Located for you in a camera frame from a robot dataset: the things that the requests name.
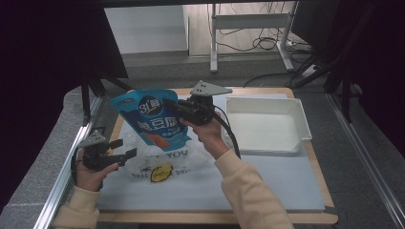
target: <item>sweatshirt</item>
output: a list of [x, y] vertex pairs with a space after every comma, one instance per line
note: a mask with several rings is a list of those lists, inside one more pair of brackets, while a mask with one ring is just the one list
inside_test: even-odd
[[[287, 211], [256, 168], [241, 161], [233, 150], [220, 156], [215, 165], [223, 176], [222, 189], [243, 229], [293, 228]], [[75, 187], [69, 203], [60, 207], [54, 228], [96, 228], [99, 192]]]

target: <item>wall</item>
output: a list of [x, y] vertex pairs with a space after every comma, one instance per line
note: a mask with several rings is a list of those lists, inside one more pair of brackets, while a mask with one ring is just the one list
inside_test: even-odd
[[186, 51], [182, 6], [105, 9], [121, 54]]

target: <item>person's right hand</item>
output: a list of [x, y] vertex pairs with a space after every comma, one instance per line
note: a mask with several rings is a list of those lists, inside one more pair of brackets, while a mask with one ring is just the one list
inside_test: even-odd
[[96, 172], [84, 166], [83, 155], [84, 150], [81, 150], [78, 153], [76, 163], [76, 186], [87, 191], [97, 192], [102, 180], [118, 168], [118, 163], [109, 165], [103, 170]]
[[193, 132], [199, 137], [205, 150], [215, 159], [229, 150], [221, 137], [221, 124], [215, 118], [202, 126], [197, 126], [183, 118], [180, 119], [180, 122], [193, 128]]

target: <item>blue snack bag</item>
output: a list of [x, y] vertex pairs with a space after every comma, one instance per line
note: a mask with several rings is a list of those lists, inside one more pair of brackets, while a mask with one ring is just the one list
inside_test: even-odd
[[112, 98], [110, 104], [148, 145], [164, 152], [177, 150], [191, 138], [187, 127], [172, 109], [163, 106], [163, 99], [178, 101], [174, 91], [166, 89], [135, 90]]

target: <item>white container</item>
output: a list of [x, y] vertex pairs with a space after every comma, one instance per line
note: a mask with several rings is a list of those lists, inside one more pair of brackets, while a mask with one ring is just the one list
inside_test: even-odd
[[244, 155], [294, 154], [312, 139], [300, 99], [230, 96], [225, 110]]

